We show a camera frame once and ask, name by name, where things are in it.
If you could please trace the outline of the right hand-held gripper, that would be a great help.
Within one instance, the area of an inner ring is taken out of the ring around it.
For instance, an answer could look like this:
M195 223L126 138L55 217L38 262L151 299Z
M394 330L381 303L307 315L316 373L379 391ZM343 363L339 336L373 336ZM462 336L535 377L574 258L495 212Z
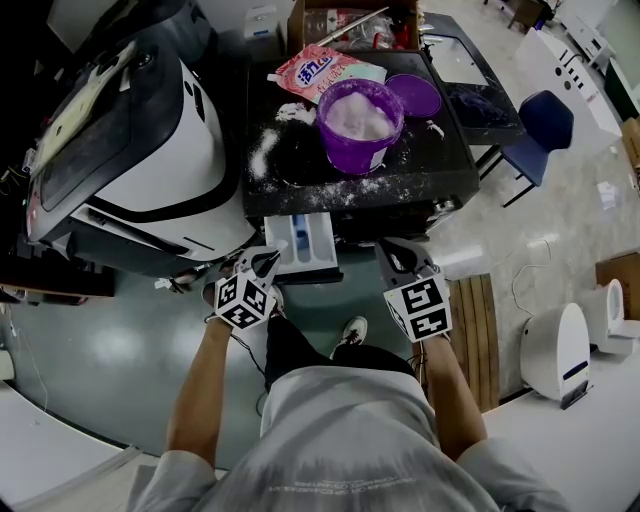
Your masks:
M404 335L417 343L452 329L450 292L440 268L419 243L385 237L375 255L387 285L383 297Z

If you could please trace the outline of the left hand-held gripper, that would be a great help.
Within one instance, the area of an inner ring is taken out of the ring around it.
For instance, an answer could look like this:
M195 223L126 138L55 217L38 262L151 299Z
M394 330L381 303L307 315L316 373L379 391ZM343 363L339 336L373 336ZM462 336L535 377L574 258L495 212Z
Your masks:
M214 287L215 315L239 330L253 328L268 320L279 309L279 291L273 280L280 262L280 251L274 251L270 246L248 247L238 260L226 261Z

